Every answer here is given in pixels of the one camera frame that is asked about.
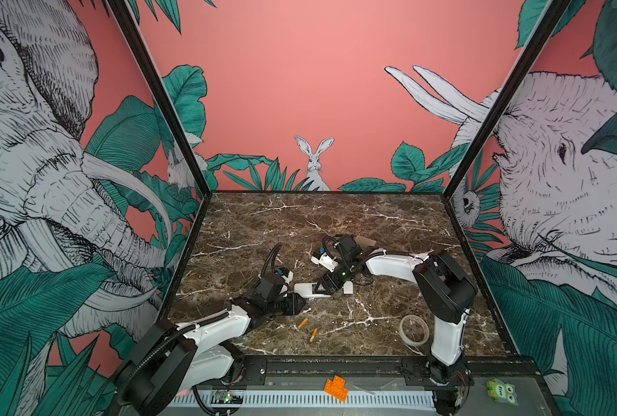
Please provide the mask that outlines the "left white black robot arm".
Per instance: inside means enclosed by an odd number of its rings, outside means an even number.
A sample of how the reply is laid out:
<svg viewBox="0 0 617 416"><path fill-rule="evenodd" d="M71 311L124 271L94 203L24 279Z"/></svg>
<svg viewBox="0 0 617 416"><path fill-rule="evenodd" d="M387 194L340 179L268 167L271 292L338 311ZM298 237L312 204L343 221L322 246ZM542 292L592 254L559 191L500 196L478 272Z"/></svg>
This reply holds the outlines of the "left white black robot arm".
<svg viewBox="0 0 617 416"><path fill-rule="evenodd" d="M275 317L298 315L306 304L290 289L292 272L276 265L281 248L272 248L256 283L222 311L193 322L153 324L115 371L108 414L132 407L140 415L158 415L187 388L209 380L237 383L246 370L233 339Z"/></svg>

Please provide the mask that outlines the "white red remote control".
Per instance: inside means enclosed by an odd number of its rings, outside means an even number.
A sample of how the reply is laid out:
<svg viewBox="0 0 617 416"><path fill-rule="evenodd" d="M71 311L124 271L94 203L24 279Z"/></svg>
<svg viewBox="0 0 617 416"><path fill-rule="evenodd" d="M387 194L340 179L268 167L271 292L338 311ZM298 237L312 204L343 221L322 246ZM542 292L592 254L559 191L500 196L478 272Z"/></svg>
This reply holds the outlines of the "white red remote control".
<svg viewBox="0 0 617 416"><path fill-rule="evenodd" d="M330 294L326 289L322 287L321 284L318 283L295 284L294 293L307 300L330 298L332 296L332 294Z"/></svg>

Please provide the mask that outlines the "white battery cover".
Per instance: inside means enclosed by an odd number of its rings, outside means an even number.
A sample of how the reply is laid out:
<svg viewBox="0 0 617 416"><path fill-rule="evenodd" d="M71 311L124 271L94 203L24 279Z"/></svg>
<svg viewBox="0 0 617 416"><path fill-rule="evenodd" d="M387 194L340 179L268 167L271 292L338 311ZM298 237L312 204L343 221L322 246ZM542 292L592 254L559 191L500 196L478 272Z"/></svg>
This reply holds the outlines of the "white battery cover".
<svg viewBox="0 0 617 416"><path fill-rule="evenodd" d="M354 293L354 286L352 281L346 281L342 287L344 295L352 295Z"/></svg>

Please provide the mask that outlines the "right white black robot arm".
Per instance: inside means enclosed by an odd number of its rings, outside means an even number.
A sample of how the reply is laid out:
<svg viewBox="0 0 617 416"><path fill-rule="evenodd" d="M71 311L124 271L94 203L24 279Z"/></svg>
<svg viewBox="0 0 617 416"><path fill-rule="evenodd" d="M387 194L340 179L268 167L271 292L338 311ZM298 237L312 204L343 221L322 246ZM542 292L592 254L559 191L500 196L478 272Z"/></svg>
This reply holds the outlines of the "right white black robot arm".
<svg viewBox="0 0 617 416"><path fill-rule="evenodd" d="M362 248L350 235L325 237L311 261L327 271L309 295L332 296L362 274L395 277L417 284L433 313L431 353L420 374L431 381L433 403L440 415L455 415L472 385L464 357L464 328L478 294L478 286L446 251L412 254L379 247Z"/></svg>

